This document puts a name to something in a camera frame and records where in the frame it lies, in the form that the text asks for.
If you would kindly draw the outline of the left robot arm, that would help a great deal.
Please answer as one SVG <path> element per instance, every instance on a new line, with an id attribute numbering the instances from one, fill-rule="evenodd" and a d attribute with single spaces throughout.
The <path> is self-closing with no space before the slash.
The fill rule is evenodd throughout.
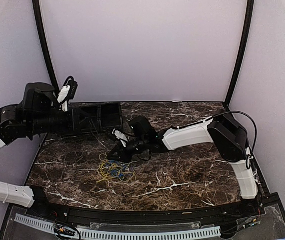
<path id="1" fill-rule="evenodd" d="M 74 114 L 68 102 L 75 97 L 78 83 L 69 77 L 60 93 L 47 83 L 29 83 L 23 100 L 0 108 L 0 149 L 18 139 L 76 130 Z M 0 202 L 31 208 L 42 218 L 53 214 L 53 206 L 46 202 L 46 194 L 40 187 L 13 185 L 0 181 Z"/>

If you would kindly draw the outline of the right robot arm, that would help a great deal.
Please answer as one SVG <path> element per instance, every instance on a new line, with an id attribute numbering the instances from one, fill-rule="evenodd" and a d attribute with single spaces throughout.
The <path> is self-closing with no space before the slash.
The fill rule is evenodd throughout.
<path id="1" fill-rule="evenodd" d="M 252 167 L 255 144 L 250 144 L 248 131 L 235 118 L 236 111 L 221 112 L 198 122 L 184 126 L 169 127 L 156 131 L 145 116 L 138 116 L 129 122 L 133 139 L 114 129 L 111 137 L 118 142 L 107 154 L 110 161 L 130 163 L 133 156 L 145 151 L 149 154 L 161 154 L 183 147 L 212 143 L 221 157 L 233 168 L 244 199 L 238 205 L 237 212 L 248 217 L 257 209 L 255 198 L 258 195 L 258 181 Z"/>

